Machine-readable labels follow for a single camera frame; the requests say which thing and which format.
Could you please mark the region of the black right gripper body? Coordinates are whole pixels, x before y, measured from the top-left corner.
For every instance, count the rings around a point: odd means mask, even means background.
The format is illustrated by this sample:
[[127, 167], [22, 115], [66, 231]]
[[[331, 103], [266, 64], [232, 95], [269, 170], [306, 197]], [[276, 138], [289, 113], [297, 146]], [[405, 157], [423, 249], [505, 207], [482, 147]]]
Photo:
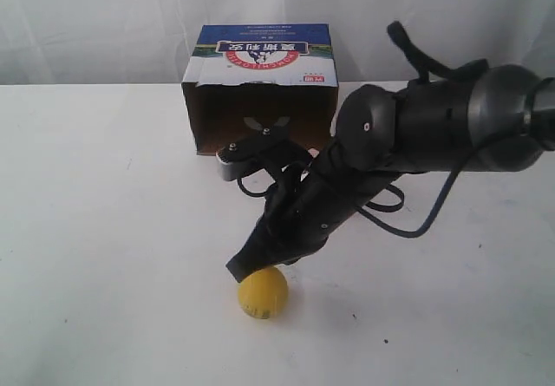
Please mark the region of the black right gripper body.
[[280, 184], [264, 207], [267, 248], [273, 259], [300, 259], [320, 250], [344, 221], [389, 184], [395, 172], [363, 172], [347, 165], [332, 140], [310, 163], [304, 180]]

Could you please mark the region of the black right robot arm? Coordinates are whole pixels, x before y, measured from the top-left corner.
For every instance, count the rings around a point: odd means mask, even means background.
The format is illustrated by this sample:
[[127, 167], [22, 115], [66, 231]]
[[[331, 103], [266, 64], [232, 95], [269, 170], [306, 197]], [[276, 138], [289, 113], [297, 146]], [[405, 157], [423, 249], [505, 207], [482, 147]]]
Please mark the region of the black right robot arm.
[[445, 172], [447, 179], [423, 223], [388, 232], [414, 239], [434, 223], [463, 172], [519, 172], [554, 149], [554, 80], [517, 65], [467, 77], [412, 81], [391, 92], [353, 91], [336, 131], [317, 155], [283, 126], [259, 130], [218, 152], [224, 180], [258, 171], [272, 177], [264, 210], [243, 247], [227, 262], [237, 281], [272, 265], [290, 265], [320, 250], [354, 214], [379, 224], [398, 205], [375, 202], [397, 192], [404, 175]]

